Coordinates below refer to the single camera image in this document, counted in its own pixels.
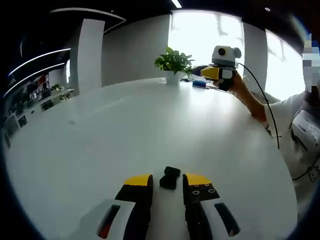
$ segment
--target round table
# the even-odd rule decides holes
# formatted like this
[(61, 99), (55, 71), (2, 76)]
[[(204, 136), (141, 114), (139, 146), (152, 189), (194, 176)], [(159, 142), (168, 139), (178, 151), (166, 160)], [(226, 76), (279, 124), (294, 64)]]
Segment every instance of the round table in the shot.
[(191, 82), (142, 79), (71, 98), (24, 126), (6, 157), (18, 199), (47, 239), (70, 235), (141, 174), (154, 180), (146, 239), (189, 239), (182, 177), (174, 191), (159, 187), (166, 166), (210, 179), (239, 227), (260, 239), (297, 223), (289, 171), (263, 126), (233, 95)]

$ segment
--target white t-shirt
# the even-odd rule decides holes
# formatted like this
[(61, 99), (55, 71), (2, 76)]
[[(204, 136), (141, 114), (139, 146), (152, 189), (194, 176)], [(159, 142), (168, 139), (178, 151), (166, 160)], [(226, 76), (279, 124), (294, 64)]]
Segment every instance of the white t-shirt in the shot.
[[(304, 94), (297, 94), (289, 97), (287, 100), (270, 104), (276, 128), (279, 136), (280, 152), (289, 169), (292, 179), (295, 179), (305, 173), (316, 157), (311, 159), (304, 154), (304, 150), (299, 143), (296, 143), (292, 138), (291, 123), (294, 120), (296, 113), (303, 103)], [(271, 136), (276, 139), (275, 125), (268, 108), (264, 106), (264, 112), (268, 123), (267, 130)], [(298, 180), (293, 181), (295, 188), (297, 207), (299, 216), (302, 215), (312, 198), (313, 191), (316, 186), (317, 178), (320, 176), (320, 160), (311, 168), (309, 173), (305, 174)]]

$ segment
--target white wall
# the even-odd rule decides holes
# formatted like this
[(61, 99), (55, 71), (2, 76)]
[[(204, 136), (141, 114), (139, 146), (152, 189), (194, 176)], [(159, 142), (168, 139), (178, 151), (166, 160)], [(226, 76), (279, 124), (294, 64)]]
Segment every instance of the white wall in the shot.
[(154, 60), (166, 52), (170, 15), (134, 22), (103, 37), (102, 86), (164, 77)]
[(101, 55), (105, 22), (84, 19), (77, 56), (79, 94), (102, 87)]
[[(268, 66), (268, 46), (266, 32), (248, 23), (243, 23), (244, 31), (244, 65), (250, 69), (259, 82), (261, 88), (265, 90)], [(250, 91), (261, 94), (256, 81), (252, 75), (244, 69), (243, 75), (249, 77), (246, 82)]]
[(50, 88), (55, 85), (59, 84), (60, 86), (67, 85), (67, 78), (66, 78), (66, 66), (60, 69), (56, 69), (49, 72), (49, 86)]

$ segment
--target white pot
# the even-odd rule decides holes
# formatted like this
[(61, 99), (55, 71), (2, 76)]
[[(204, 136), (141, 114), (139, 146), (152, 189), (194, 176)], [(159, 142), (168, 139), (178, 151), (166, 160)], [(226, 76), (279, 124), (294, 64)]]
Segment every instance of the white pot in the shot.
[(177, 86), (180, 83), (180, 78), (183, 76), (183, 72), (178, 71), (174, 74), (173, 71), (165, 71), (165, 81), (167, 85)]

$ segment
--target person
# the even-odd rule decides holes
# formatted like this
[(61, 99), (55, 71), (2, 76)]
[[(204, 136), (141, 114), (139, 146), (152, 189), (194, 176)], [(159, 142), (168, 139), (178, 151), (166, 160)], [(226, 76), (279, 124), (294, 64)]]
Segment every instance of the person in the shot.
[[(262, 104), (247, 88), (242, 77), (236, 72), (233, 77), (234, 84), (229, 89), (234, 95), (240, 99), (243, 104), (250, 111), (253, 118), (258, 120), (264, 126), (267, 126), (267, 131), (271, 136), (276, 136), (276, 129), (272, 119), (271, 112), (267, 104)], [(218, 81), (213, 83), (215, 86), (219, 85)], [(292, 135), (291, 124), (299, 112), (302, 105), (305, 103), (310, 104), (320, 113), (320, 98), (319, 86), (312, 86), (311, 93), (306, 89), (301, 94), (296, 94), (289, 97), (287, 100), (279, 101), (270, 104), (274, 120), (279, 136), (279, 149), (289, 169), (293, 181), (297, 204), (298, 213), (301, 216), (306, 211), (308, 204), (312, 198), (315, 188), (316, 179), (320, 176), (320, 160), (319, 154), (310, 156), (306, 154), (303, 146)], [(303, 173), (308, 171), (308, 174), (300, 177)]]

